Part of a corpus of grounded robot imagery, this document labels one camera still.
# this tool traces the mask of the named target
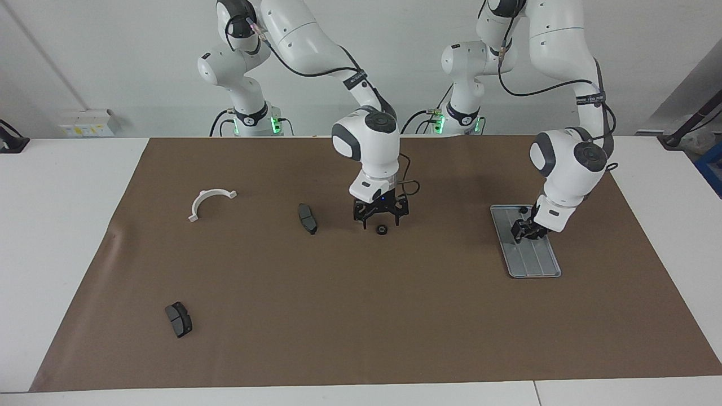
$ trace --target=white curved object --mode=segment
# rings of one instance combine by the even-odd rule
[[[213,190],[201,190],[201,193],[196,197],[196,200],[193,202],[193,206],[191,207],[191,216],[188,217],[188,220],[193,223],[194,221],[198,220],[198,207],[200,207],[201,203],[205,199],[208,199],[211,196],[225,196],[228,199],[233,199],[238,194],[235,191],[227,191],[225,189],[213,189]]]

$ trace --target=white tabletop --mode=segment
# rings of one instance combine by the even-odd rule
[[[147,139],[33,140],[0,155],[0,392],[26,392]],[[617,137],[613,172],[697,323],[722,355],[722,200],[680,152]],[[3,405],[719,405],[722,377],[2,394]]]

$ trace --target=green indicator light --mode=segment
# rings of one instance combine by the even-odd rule
[[[276,120],[276,118],[273,116],[271,116],[271,125],[273,126],[274,134],[278,134],[281,132],[281,126],[278,125],[278,120]]]
[[[441,134],[444,132],[444,124],[446,123],[446,117],[441,116],[439,120],[436,122],[437,126],[434,128],[434,131],[436,131],[436,134]]]

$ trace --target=white power box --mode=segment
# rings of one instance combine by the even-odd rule
[[[114,137],[120,130],[108,110],[64,111],[60,128],[68,137]]]

